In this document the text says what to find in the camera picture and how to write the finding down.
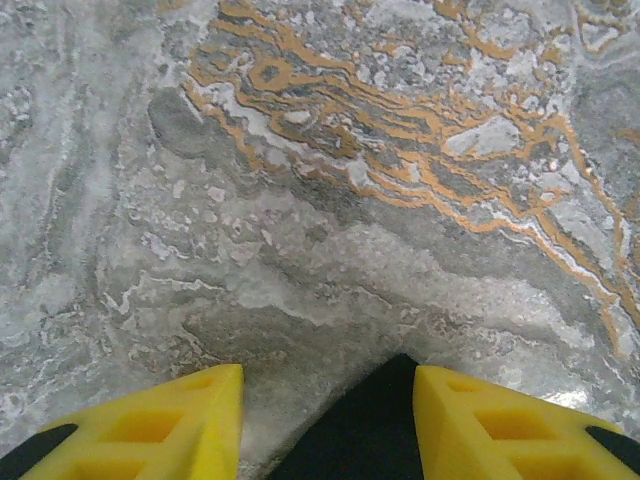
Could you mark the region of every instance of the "black rubber strip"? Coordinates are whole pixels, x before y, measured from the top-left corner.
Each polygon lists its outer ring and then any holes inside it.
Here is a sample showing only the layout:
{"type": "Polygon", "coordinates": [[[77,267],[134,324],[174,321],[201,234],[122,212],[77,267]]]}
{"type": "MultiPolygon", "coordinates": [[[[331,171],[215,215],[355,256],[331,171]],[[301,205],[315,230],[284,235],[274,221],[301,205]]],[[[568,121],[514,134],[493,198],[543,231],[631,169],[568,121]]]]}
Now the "black rubber strip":
{"type": "Polygon", "coordinates": [[[0,458],[0,479],[18,480],[78,429],[73,423],[36,433],[0,458]]]}
{"type": "Polygon", "coordinates": [[[586,430],[594,440],[609,450],[636,475],[640,475],[640,443],[602,427],[590,426],[586,430]]]}
{"type": "Polygon", "coordinates": [[[270,480],[423,480],[413,422],[417,363],[398,355],[339,399],[270,480]]]}

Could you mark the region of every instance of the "marble floor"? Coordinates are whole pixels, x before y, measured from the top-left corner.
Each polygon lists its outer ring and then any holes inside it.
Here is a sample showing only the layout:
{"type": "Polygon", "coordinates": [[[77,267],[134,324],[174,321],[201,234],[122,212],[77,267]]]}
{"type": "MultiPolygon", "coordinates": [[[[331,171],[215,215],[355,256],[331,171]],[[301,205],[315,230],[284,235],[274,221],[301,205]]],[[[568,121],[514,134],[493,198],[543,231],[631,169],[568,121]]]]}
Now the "marble floor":
{"type": "Polygon", "coordinates": [[[240,478],[390,355],[640,438],[640,2],[0,1],[0,454],[221,362],[240,478]]]}

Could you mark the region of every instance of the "black rubber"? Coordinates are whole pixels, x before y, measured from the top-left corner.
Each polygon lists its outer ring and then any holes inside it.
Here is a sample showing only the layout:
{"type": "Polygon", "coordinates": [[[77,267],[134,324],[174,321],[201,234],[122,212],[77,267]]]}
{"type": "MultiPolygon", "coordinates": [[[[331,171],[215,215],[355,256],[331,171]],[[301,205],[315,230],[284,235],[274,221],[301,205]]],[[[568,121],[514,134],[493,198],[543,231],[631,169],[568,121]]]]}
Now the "black rubber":
{"type": "Polygon", "coordinates": [[[398,355],[349,390],[271,472],[271,480],[422,480],[413,423],[417,363],[398,355]]]}
{"type": "Polygon", "coordinates": [[[600,445],[609,450],[636,475],[640,475],[640,443],[602,427],[591,426],[586,430],[600,445]]]}
{"type": "Polygon", "coordinates": [[[0,458],[0,479],[18,480],[78,429],[73,423],[36,433],[0,458]]]}

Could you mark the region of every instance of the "gray marble surface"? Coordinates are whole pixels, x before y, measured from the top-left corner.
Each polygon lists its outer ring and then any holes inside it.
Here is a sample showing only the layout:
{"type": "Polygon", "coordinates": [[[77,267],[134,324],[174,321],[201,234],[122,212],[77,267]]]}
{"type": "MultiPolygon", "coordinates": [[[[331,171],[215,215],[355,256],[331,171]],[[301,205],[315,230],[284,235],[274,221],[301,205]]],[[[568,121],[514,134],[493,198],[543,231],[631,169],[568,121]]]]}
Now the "gray marble surface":
{"type": "Polygon", "coordinates": [[[0,454],[240,362],[260,478],[400,351],[640,438],[639,21],[0,1],[0,454]]]}

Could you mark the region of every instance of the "yellow plastic piece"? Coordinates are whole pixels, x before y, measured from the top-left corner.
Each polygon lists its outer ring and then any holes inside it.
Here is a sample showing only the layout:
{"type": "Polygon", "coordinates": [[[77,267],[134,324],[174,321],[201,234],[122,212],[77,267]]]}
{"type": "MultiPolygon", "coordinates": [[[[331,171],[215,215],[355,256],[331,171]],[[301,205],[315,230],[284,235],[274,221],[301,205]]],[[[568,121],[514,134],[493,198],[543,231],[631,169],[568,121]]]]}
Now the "yellow plastic piece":
{"type": "Polygon", "coordinates": [[[21,480],[232,480],[242,367],[220,365],[57,420],[78,429],[21,480]]]}
{"type": "Polygon", "coordinates": [[[413,411],[425,479],[638,480],[585,432],[603,420],[438,367],[418,367],[413,411]]]}

